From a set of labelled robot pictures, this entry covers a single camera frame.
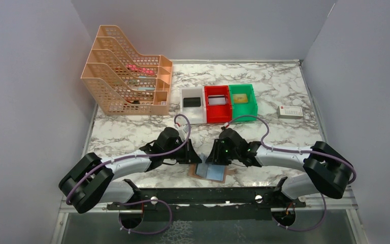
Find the light blue credit card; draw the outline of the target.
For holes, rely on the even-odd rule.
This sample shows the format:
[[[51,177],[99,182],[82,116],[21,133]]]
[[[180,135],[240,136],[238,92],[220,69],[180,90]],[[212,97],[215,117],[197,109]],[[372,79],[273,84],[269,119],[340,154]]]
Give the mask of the light blue credit card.
[[[225,178],[226,166],[224,165],[208,165],[208,173],[206,179],[223,181]]]

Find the white VIP card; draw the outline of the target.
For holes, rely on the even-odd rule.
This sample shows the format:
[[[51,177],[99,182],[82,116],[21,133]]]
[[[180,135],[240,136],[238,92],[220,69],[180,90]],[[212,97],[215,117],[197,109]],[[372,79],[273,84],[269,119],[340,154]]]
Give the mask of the white VIP card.
[[[202,161],[200,164],[196,165],[194,173],[195,173],[195,175],[197,175],[201,178],[206,178],[207,173],[208,173],[208,164],[206,163],[207,156],[205,156],[205,154],[201,153],[200,159]]]

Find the black credit card from holder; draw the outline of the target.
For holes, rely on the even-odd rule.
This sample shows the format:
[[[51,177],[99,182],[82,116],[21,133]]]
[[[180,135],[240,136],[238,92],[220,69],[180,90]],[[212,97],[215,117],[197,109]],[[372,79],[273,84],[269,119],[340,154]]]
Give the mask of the black credit card from holder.
[[[200,97],[183,98],[183,107],[201,107],[202,101]]]

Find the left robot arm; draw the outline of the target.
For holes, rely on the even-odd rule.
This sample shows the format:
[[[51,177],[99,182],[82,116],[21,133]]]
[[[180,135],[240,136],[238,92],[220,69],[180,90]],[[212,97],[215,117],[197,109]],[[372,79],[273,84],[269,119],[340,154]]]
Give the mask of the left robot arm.
[[[165,160],[178,164],[200,164],[190,139],[183,140],[178,130],[166,127],[158,138],[138,150],[122,156],[101,158],[90,152],[62,178],[58,188],[80,214],[90,211],[98,203],[121,202],[126,208],[139,204],[139,194],[129,183],[116,183],[118,178],[152,171]]]

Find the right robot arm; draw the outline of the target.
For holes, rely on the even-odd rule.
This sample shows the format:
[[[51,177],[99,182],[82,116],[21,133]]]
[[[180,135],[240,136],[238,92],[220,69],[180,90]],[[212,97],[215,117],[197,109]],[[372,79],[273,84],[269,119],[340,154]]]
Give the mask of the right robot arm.
[[[340,199],[354,181],[353,166],[323,141],[317,141],[312,147],[274,147],[261,141],[247,142],[235,130],[227,128],[214,140],[206,163],[229,165],[234,160],[246,167],[276,166],[302,172],[281,179],[273,192],[273,201],[280,207],[315,193]]]

